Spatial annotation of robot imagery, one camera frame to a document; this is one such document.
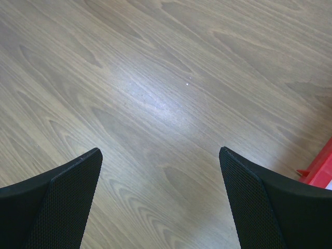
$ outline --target laminate floor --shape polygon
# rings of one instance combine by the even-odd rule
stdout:
[[[296,179],[332,135],[327,0],[0,0],[0,187],[93,147],[82,248],[239,248],[221,146]]]

